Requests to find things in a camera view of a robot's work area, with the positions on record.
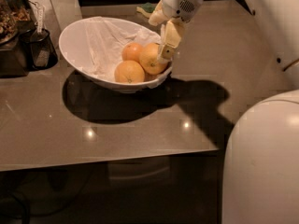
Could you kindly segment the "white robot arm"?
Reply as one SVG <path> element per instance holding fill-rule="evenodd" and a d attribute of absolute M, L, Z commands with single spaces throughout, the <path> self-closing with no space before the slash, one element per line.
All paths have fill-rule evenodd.
<path fill-rule="evenodd" d="M 299 0 L 245 0 L 281 61 L 299 81 Z M 203 0 L 160 0 L 161 62 L 170 60 Z M 221 224 L 299 224 L 299 89 L 250 108 L 230 135 L 223 164 Z"/>

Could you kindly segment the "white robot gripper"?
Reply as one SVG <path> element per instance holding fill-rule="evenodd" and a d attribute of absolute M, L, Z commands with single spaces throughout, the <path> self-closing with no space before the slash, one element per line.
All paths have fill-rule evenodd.
<path fill-rule="evenodd" d="M 159 63 L 168 63 L 177 50 L 185 33 L 183 22 L 189 22 L 204 0 L 160 0 L 149 17 L 149 24 L 161 28 L 161 43 L 158 48 Z"/>

